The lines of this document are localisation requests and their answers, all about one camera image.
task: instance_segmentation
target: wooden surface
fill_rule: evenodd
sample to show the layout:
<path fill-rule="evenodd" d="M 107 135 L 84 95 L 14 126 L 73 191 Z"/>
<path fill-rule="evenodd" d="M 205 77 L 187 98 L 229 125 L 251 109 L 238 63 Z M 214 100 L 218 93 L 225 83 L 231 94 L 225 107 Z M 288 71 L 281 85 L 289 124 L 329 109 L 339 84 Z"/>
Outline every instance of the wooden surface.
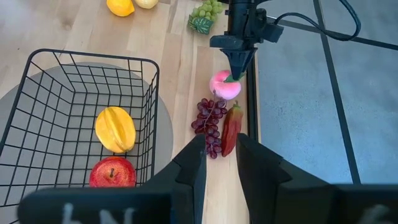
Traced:
<path fill-rule="evenodd" d="M 152 59 L 160 65 L 160 97 L 172 120 L 175 156 L 194 136 L 190 123 L 197 103 L 211 97 L 210 77 L 229 69 L 223 53 L 209 48 L 211 35 L 226 30 L 226 16 L 219 16 L 209 36 L 187 27 L 188 15 L 199 5 L 201 1 L 160 0 L 144 10 L 135 4 L 136 11 L 121 18 L 110 13 L 105 0 L 0 0 L 0 96 L 19 83 L 28 55 L 39 48 Z M 56 66 L 45 57 L 37 60 Z M 237 100 L 246 112 L 245 80 L 242 86 Z M 208 159 L 203 223 L 248 223 L 235 153 Z"/>

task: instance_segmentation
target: apple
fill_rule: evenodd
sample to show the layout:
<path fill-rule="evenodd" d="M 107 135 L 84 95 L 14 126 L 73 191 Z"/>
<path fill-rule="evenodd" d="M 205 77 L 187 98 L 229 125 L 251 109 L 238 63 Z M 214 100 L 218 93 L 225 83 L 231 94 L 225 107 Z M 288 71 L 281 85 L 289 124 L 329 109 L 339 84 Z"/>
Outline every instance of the apple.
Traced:
<path fill-rule="evenodd" d="M 134 187 L 136 170 L 125 158 L 107 157 L 97 162 L 90 174 L 90 187 Z"/>
<path fill-rule="evenodd" d="M 211 92 L 215 92 L 216 96 L 224 100 L 232 100 L 242 89 L 241 83 L 238 81 L 225 82 L 230 75 L 229 70 L 222 70 L 217 72 L 210 80 Z"/>

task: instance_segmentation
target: wire basket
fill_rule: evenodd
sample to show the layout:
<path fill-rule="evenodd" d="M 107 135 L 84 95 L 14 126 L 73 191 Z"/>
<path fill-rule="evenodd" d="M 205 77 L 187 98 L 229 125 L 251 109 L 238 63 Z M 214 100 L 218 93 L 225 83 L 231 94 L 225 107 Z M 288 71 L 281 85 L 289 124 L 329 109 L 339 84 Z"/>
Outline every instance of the wire basket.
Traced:
<path fill-rule="evenodd" d="M 49 57 L 57 67 L 47 69 Z M 39 74 L 30 77 L 34 71 Z M 49 49 L 32 53 L 0 142 L 0 223 L 17 222 L 15 216 L 1 217 L 33 191 L 88 187 L 92 167 L 107 156 L 128 159 L 137 186 L 149 180 L 158 95 L 159 66 L 151 60 Z M 107 106 L 120 106 L 133 118 L 133 150 L 112 153 L 96 137 L 95 119 Z"/>

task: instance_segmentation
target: red pepper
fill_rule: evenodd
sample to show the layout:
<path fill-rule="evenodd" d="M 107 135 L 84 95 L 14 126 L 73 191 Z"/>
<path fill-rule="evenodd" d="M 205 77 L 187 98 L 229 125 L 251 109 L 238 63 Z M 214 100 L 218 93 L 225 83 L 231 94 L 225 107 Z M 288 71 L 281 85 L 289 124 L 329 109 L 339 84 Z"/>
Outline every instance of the red pepper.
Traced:
<path fill-rule="evenodd" d="M 226 157 L 235 147 L 238 133 L 241 132 L 243 111 L 238 101 L 228 110 L 225 120 L 223 135 L 221 137 L 221 155 Z"/>

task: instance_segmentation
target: cable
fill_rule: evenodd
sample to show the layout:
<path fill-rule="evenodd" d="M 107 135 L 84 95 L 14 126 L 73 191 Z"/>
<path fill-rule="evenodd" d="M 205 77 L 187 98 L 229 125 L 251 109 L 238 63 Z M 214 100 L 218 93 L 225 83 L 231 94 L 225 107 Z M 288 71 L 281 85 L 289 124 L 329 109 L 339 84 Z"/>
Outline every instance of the cable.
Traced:
<path fill-rule="evenodd" d="M 302 19 L 305 19 L 307 22 L 311 23 L 315 28 L 317 28 L 319 31 L 321 31 L 322 33 L 324 33 L 325 35 L 327 35 L 330 38 L 333 38 L 335 40 L 340 40 L 340 41 L 349 41 L 354 39 L 356 36 L 358 36 L 360 30 L 361 30 L 361 21 L 359 20 L 356 12 L 354 11 L 354 9 L 352 8 L 352 6 L 347 2 L 347 0 L 339 0 L 344 7 L 348 10 L 349 14 L 351 15 L 351 17 L 354 19 L 355 21 L 355 25 L 356 25 L 356 29 L 355 29 L 355 33 L 350 36 L 350 37 L 345 37 L 345 35 L 338 35 L 338 34 L 334 34 L 333 32 L 330 32 L 328 30 L 325 30 L 324 28 L 320 27 L 319 24 L 317 24 L 315 21 L 313 21 L 311 18 L 304 16 L 303 14 L 297 13 L 297 12 L 288 12 L 285 13 L 281 16 L 279 16 L 275 21 L 274 24 L 277 25 L 279 23 L 279 21 L 286 17 L 286 16 L 296 16 L 296 17 L 300 17 Z"/>

